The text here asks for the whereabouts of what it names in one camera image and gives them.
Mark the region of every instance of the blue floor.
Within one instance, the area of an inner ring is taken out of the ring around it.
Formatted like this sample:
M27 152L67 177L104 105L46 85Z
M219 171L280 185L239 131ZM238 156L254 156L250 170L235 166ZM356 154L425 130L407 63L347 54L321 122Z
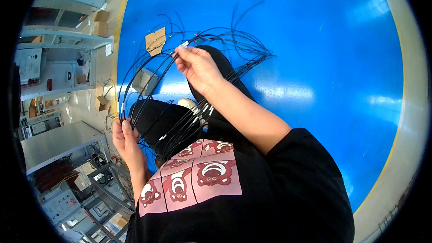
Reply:
M128 0L117 80L123 80L148 31L167 21L158 14L180 24L176 11L185 30L230 27L235 6L238 19L260 1ZM354 212L386 162L401 113L401 48L386 0L265 0L237 29L255 35L277 55L242 81L259 104L291 127L307 128L327 148L343 174ZM180 41L170 40L164 48ZM235 67L242 63L232 62ZM173 68L154 98L182 97L192 95Z

